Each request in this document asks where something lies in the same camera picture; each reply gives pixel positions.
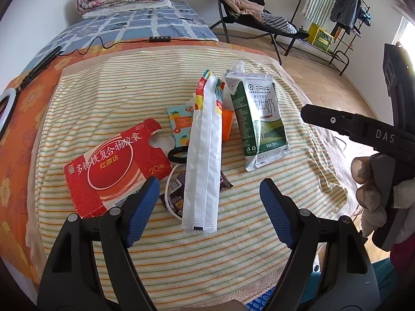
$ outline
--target striped clothing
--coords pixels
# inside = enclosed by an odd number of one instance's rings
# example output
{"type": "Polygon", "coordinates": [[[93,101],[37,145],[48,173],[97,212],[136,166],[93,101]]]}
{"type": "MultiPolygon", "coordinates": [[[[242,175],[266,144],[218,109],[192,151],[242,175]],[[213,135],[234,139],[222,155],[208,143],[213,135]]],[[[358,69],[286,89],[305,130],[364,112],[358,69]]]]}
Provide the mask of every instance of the striped clothing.
{"type": "Polygon", "coordinates": [[[275,16],[268,13],[261,13],[263,23],[271,29],[282,31],[287,34],[295,34],[297,29],[288,23],[282,16],[275,16]]]}
{"type": "MultiPolygon", "coordinates": [[[[191,99],[207,68],[222,76],[242,60],[246,72],[274,75],[291,154],[246,172],[234,120],[229,140],[223,142],[221,165],[234,186],[220,193],[217,232],[184,234],[180,221],[159,201],[129,253],[159,310],[233,298],[248,302],[274,285],[290,250],[278,240],[262,205],[260,182],[272,178],[300,208],[322,218],[341,213],[347,190],[339,184],[317,129],[301,120],[302,103],[282,78],[277,62],[257,63],[251,57],[204,47],[139,51],[62,75],[45,113],[35,170],[37,217],[46,254],[65,218],[74,212],[63,172],[66,163],[146,118],[160,123],[162,136],[171,136],[165,109],[191,99]]],[[[184,166],[178,167],[177,172],[182,171],[184,166]]],[[[94,250],[105,296],[116,300],[101,244],[94,243],[94,250]]]]}

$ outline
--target orange plastic container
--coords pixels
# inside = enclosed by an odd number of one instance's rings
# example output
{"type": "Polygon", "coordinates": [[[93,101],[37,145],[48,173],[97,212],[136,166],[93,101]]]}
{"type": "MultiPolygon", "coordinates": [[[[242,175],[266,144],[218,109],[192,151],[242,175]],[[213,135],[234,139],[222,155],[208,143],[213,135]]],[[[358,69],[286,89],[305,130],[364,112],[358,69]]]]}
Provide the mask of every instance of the orange plastic container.
{"type": "Polygon", "coordinates": [[[228,141],[234,112],[222,109],[222,141],[228,141]]]}

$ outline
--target orange floral sheet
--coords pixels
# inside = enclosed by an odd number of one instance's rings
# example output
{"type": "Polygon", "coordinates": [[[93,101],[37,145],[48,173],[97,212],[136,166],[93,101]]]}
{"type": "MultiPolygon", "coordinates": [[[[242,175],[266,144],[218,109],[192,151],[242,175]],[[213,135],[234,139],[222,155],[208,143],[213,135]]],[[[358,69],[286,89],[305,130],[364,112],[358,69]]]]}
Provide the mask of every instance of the orange floral sheet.
{"type": "MultiPolygon", "coordinates": [[[[32,148],[37,130],[46,111],[62,69],[91,57],[136,48],[203,45],[224,47],[264,55],[260,51],[216,41],[175,40],[169,43],[120,43],[104,49],[102,45],[91,47],[84,56],[73,53],[56,58],[23,91],[21,91],[10,123],[0,140],[0,255],[22,274],[38,283],[37,270],[30,261],[30,248],[26,246],[27,180],[32,148]]],[[[28,71],[12,80],[8,88],[17,88],[28,71]]]]}

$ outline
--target gloved hand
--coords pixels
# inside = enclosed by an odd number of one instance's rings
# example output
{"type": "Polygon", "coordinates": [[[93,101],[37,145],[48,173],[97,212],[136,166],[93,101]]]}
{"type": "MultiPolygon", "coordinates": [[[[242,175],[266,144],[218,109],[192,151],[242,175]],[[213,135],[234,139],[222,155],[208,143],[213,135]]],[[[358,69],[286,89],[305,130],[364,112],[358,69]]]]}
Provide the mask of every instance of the gloved hand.
{"type": "MultiPolygon", "coordinates": [[[[386,211],[381,206],[381,193],[376,187],[369,157],[354,158],[351,175],[362,187],[356,191],[356,198],[363,207],[362,233],[368,237],[386,222],[386,211]]],[[[394,243],[406,241],[415,232],[415,179],[402,181],[393,188],[394,207],[408,209],[403,226],[394,243]]]]}

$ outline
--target yellow box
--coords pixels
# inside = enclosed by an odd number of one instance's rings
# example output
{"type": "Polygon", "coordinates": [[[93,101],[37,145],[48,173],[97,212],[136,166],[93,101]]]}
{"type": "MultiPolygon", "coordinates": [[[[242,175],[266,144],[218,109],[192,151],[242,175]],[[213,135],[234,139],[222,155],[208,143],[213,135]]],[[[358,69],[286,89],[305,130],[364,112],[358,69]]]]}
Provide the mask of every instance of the yellow box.
{"type": "Polygon", "coordinates": [[[310,26],[308,33],[307,42],[323,51],[327,51],[333,42],[333,36],[315,23],[310,26]]]}

